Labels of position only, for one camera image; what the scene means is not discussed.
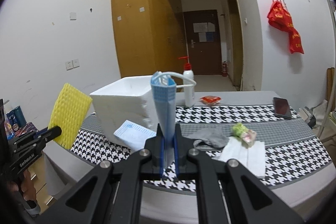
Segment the left hand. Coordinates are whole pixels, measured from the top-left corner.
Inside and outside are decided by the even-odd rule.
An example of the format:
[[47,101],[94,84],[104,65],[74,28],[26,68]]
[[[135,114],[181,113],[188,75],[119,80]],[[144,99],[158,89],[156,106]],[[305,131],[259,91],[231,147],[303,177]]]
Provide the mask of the left hand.
[[18,186],[12,181],[7,182],[6,186],[11,193],[14,193],[15,196],[15,192],[19,192],[22,197],[20,202],[25,200],[25,203],[29,206],[29,208],[26,209],[24,207],[24,209],[30,216],[36,217],[41,212],[41,208],[37,202],[37,191],[34,187],[33,181],[31,180],[31,174],[28,169],[23,172],[21,186]]

